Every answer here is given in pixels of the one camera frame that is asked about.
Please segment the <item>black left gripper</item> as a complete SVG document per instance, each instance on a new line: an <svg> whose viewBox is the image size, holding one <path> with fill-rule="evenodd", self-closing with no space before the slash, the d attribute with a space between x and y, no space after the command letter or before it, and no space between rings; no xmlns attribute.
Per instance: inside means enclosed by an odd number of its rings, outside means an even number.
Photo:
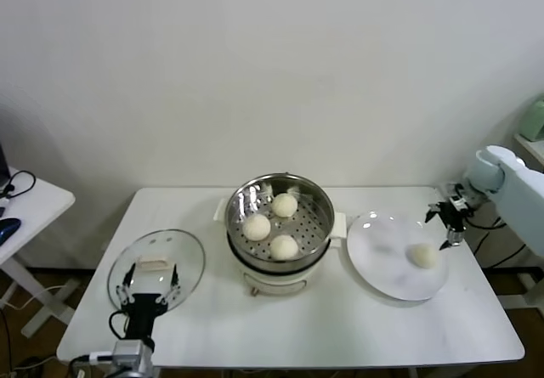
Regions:
<svg viewBox="0 0 544 378"><path fill-rule="evenodd" d="M179 274L173 266L169 286L161 293L136 293L132 295L131 286L135 263L125 273L122 283L116 287L122 311L127 315L128 325L125 339L151 341L155 319L167 311L179 298Z"/></svg>

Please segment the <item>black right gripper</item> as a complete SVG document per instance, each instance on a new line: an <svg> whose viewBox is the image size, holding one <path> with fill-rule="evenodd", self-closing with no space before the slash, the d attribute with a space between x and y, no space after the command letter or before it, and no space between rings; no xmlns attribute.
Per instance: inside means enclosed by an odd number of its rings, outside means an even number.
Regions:
<svg viewBox="0 0 544 378"><path fill-rule="evenodd" d="M436 216L447 227L446 240L439 249L442 251L459 246L463 242L464 219L468 216L468 209L458 208L450 201L429 204L425 223L429 223Z"/></svg>

